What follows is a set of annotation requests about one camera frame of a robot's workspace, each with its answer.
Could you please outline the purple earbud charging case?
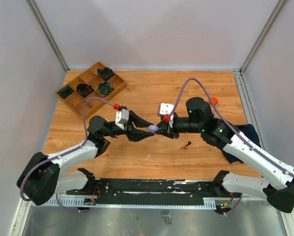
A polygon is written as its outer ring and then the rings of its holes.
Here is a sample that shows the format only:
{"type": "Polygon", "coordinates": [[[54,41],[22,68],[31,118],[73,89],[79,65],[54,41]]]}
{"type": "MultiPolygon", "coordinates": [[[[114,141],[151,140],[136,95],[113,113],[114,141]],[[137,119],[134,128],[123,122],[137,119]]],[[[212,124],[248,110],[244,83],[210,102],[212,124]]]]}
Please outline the purple earbud charging case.
{"type": "Polygon", "coordinates": [[[156,131],[159,130],[159,127],[158,127],[157,125],[149,125],[149,126],[148,126],[148,130],[149,130],[149,132],[151,132],[151,133],[155,133],[156,131]]]}

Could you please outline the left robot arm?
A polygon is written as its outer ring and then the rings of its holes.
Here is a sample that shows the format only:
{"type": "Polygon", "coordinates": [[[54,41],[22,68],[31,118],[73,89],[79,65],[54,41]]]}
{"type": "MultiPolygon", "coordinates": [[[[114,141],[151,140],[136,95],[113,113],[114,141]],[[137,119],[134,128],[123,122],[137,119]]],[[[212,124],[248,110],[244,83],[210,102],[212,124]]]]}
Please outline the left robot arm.
{"type": "Polygon", "coordinates": [[[95,182],[90,179],[88,172],[77,170],[67,173],[67,170],[102,155],[110,145],[107,136],[115,138],[125,135],[128,140],[138,142],[154,135],[145,131],[151,125],[127,109],[118,111],[115,121],[93,116],[81,143],[49,155],[37,152],[32,156],[16,183],[21,198],[40,206],[54,194],[69,190],[79,189],[86,195],[92,193],[95,182]]]}

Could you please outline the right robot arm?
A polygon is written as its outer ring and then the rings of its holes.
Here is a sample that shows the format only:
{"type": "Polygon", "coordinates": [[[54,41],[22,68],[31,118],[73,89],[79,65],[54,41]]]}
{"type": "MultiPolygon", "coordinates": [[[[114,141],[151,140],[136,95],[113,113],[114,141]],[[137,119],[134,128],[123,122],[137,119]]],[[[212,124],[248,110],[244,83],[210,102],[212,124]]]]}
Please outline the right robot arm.
{"type": "Polygon", "coordinates": [[[277,210],[290,213],[294,208],[294,167],[283,163],[253,143],[236,126],[214,117],[211,106],[200,97],[186,102],[187,117],[173,112],[174,105],[160,103],[161,121],[156,134],[178,138],[181,133],[199,133],[209,145],[231,154],[256,170],[261,177],[236,175],[220,171],[212,190],[219,197],[241,193],[268,201],[277,210]]]}

